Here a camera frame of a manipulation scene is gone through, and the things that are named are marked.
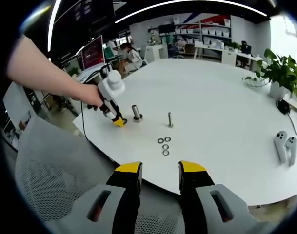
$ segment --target metal bolt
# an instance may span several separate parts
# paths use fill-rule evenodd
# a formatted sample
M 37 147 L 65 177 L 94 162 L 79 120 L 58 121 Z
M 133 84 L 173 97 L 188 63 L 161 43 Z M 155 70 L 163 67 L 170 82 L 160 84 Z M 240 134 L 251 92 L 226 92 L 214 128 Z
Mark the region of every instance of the metal bolt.
M 134 113 L 134 117 L 133 117 L 134 121 L 141 122 L 141 120 L 143 119 L 143 115 L 139 113 L 138 107 L 136 105 L 133 105 L 132 110 Z
M 169 125 L 168 125 L 168 127 L 169 128 L 173 128 L 172 114 L 171 114 L 171 112 L 168 113 L 168 118 L 169 118 Z

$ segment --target office room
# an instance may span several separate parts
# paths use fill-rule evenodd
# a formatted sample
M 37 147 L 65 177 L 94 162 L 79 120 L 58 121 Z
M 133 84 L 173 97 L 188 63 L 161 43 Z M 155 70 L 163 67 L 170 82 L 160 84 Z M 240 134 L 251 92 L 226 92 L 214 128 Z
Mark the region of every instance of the office room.
M 53 233 L 279 231 L 297 210 L 296 19 L 279 0 L 30 6 L 0 105 L 26 206 Z

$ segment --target ceiling light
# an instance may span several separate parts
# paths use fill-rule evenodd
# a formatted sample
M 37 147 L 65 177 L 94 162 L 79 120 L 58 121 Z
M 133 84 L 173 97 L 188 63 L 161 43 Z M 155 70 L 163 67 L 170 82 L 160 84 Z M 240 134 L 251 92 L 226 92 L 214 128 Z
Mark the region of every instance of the ceiling light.
M 84 46 L 81 47 L 81 48 L 76 52 L 76 55 L 77 55 L 83 48 L 84 48 Z
M 236 3 L 236 2 L 231 2 L 231 1 L 225 1 L 225 0 L 174 0 L 174 1 L 167 1 L 167 2 L 163 2 L 163 3 L 159 3 L 159 4 L 156 4 L 156 5 L 153 5 L 153 6 L 143 8 L 143 9 L 138 10 L 136 12 L 133 12 L 133 13 L 125 16 L 125 17 L 122 17 L 121 19 L 117 20 L 115 23 L 119 23 L 119 22 L 125 20 L 126 18 L 129 18 L 129 17 L 131 17 L 133 15 L 136 15 L 137 13 L 152 9 L 154 7 L 168 5 L 168 4 L 172 4 L 172 3 L 178 3 L 178 2 L 186 2 L 186 1 L 212 1 L 212 2 L 226 3 L 226 4 L 230 4 L 230 5 L 240 6 L 240 7 L 246 8 L 248 10 L 254 11 L 256 13 L 259 13 L 260 15 L 267 16 L 267 14 L 265 14 L 265 13 L 263 13 L 261 11 L 258 11 L 258 10 L 254 9 L 254 8 L 251 8 L 249 6 L 245 6 L 245 5 Z
M 53 7 L 53 10 L 52 10 L 52 14 L 51 14 L 51 18 L 50 18 L 50 24 L 49 24 L 49 33 L 48 33 L 48 38 L 47 38 L 47 52 L 51 51 L 53 25 L 54 25 L 56 13 L 57 13 L 57 10 L 59 9 L 60 3 L 61 3 L 61 0 L 56 0 L 56 2 L 54 4 L 54 7 Z

